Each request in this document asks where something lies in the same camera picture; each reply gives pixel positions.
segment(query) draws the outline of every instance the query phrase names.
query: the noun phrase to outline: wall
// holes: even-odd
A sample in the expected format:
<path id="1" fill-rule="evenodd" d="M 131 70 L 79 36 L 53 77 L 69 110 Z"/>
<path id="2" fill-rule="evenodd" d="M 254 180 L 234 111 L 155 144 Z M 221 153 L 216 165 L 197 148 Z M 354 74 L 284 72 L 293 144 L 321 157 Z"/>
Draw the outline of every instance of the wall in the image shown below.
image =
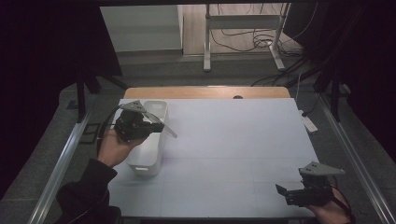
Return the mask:
<path id="1" fill-rule="evenodd" d="M 101 7 L 116 52 L 181 49 L 177 6 Z"/>

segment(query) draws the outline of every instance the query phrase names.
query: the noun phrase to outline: aluminum rail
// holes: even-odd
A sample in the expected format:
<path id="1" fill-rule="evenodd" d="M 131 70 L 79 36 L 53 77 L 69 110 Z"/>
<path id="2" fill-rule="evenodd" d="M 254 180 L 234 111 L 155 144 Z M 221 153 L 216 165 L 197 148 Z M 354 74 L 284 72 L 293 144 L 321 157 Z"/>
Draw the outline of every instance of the aluminum rail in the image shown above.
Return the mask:
<path id="1" fill-rule="evenodd" d="M 67 140 L 64 150 L 62 151 L 59 160 L 57 161 L 52 174 L 49 177 L 46 187 L 44 187 L 37 204 L 35 205 L 35 210 L 29 218 L 29 224 L 43 223 L 52 201 L 58 191 L 59 186 L 62 183 L 64 174 L 66 173 L 67 167 L 73 158 L 73 154 L 78 145 L 79 139 L 84 132 L 85 126 L 87 125 L 88 119 L 91 116 L 93 104 L 96 101 L 97 95 L 91 94 L 87 99 L 87 113 L 83 117 L 81 123 L 77 123 L 71 132 L 69 139 Z"/>
<path id="2" fill-rule="evenodd" d="M 319 96 L 320 104 L 323 111 L 326 114 L 327 119 L 329 120 L 332 128 L 334 129 L 335 134 L 337 135 L 338 140 L 343 145 L 343 149 L 348 157 L 353 169 L 358 176 L 358 179 L 361 181 L 364 189 L 366 190 L 369 199 L 371 200 L 376 212 L 379 215 L 379 218 L 382 220 L 384 224 L 394 224 L 396 223 L 395 217 L 392 214 L 391 210 L 389 209 L 389 205 L 381 193 L 378 185 L 374 182 L 370 174 L 368 173 L 366 167 L 364 166 L 363 162 L 359 154 L 357 153 L 356 148 L 354 147 L 353 143 L 347 136 L 346 131 L 344 130 L 343 126 L 340 122 L 337 122 L 333 117 L 329 107 L 330 104 L 325 97 Z"/>

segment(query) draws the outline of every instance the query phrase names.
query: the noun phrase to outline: metal frame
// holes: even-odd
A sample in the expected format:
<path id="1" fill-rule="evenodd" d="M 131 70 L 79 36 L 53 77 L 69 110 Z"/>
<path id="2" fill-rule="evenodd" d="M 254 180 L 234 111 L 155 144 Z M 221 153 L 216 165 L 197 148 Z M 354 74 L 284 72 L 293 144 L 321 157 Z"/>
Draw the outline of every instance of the metal frame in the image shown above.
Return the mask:
<path id="1" fill-rule="evenodd" d="M 49 181 L 47 182 L 46 187 L 44 187 L 43 192 L 41 193 L 40 198 L 38 199 L 37 204 L 35 205 L 35 210 L 29 218 L 28 223 L 43 223 L 48 211 L 50 210 L 50 206 L 52 205 L 52 201 L 55 198 L 56 192 L 60 187 L 62 180 L 64 178 L 64 174 L 66 173 L 67 167 L 70 161 L 73 158 L 73 154 L 78 145 L 79 139 L 81 138 L 82 133 L 84 132 L 85 126 L 87 125 L 88 119 L 92 113 L 92 107 L 94 102 L 96 101 L 97 95 L 91 94 L 87 99 L 86 111 L 87 113 L 82 118 L 80 123 L 77 123 L 71 132 L 69 139 L 64 146 L 64 150 L 62 151 L 61 156 L 59 157 L 58 162 L 56 163 L 52 174 L 49 177 Z"/>
<path id="2" fill-rule="evenodd" d="M 269 47 L 278 71 L 284 71 L 285 65 L 279 56 L 277 43 L 285 24 L 290 3 L 286 3 L 281 15 L 220 15 L 211 16 L 209 4 L 206 4 L 205 14 L 205 50 L 204 71 L 210 72 L 210 30 L 211 29 L 276 29 L 274 40 Z"/>
<path id="3" fill-rule="evenodd" d="M 371 200 L 375 211 L 378 213 L 378 216 L 381 218 L 382 223 L 396 223 L 395 217 L 392 214 L 386 199 L 382 195 L 378 185 L 374 182 L 373 178 L 368 173 L 366 167 L 361 161 L 359 154 L 357 153 L 356 148 L 348 138 L 342 124 L 338 122 L 336 118 L 332 115 L 332 112 L 329 109 L 330 104 L 328 100 L 324 97 L 321 97 L 320 95 L 318 97 L 322 110 L 325 112 L 327 119 L 332 125 L 332 128 L 338 140 L 343 146 L 347 158 L 349 159 L 353 169 L 355 170 L 359 181 L 366 190 L 366 193 L 369 196 L 369 199 Z"/>

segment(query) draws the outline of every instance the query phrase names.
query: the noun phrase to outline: human hand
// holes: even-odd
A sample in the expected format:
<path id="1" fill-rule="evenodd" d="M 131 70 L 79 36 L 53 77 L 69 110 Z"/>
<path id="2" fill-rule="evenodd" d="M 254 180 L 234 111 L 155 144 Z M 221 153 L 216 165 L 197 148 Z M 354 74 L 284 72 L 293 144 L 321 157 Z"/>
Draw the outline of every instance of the human hand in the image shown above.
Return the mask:
<path id="1" fill-rule="evenodd" d="M 120 140 L 114 129 L 110 129 L 103 137 L 99 149 L 98 159 L 105 165 L 113 168 L 124 161 L 134 147 L 142 144 L 147 138 L 135 139 L 130 142 Z"/>
<path id="2" fill-rule="evenodd" d="M 345 198 L 340 191 L 332 189 L 334 197 L 341 203 L 347 204 Z M 335 202 L 330 201 L 323 206 L 308 205 L 306 208 L 311 210 L 321 224 L 342 224 L 350 223 L 350 218 L 343 208 L 338 206 Z"/>

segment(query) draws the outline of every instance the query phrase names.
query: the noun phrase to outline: white container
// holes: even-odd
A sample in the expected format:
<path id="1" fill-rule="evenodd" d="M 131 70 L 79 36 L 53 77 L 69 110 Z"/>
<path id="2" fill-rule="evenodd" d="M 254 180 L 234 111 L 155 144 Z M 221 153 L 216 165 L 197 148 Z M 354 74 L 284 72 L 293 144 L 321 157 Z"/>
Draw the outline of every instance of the white container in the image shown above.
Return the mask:
<path id="1" fill-rule="evenodd" d="M 168 106 L 165 101 L 146 101 L 143 107 L 166 123 Z M 156 175 L 160 172 L 165 137 L 164 130 L 161 133 L 152 133 L 143 144 L 129 153 L 126 163 L 137 175 Z"/>

